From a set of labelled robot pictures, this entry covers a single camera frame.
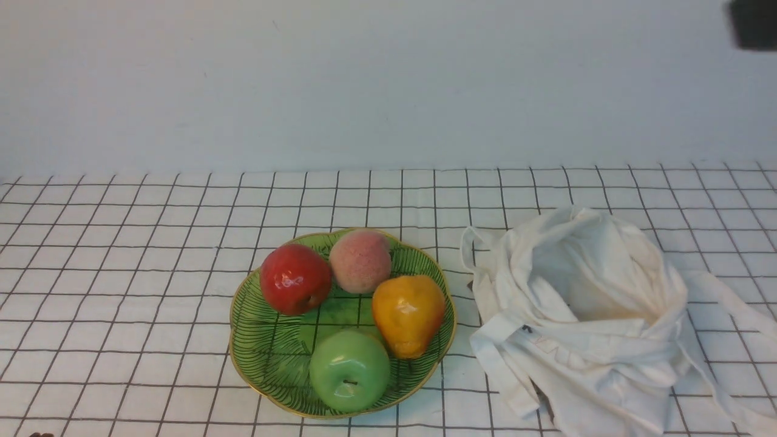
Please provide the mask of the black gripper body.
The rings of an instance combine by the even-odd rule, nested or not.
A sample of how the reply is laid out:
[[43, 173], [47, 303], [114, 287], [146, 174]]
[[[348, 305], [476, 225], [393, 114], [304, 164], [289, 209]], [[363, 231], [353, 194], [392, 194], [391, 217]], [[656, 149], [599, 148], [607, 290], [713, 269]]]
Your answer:
[[737, 48], [749, 52], [775, 52], [775, 1], [730, 1], [728, 17]]

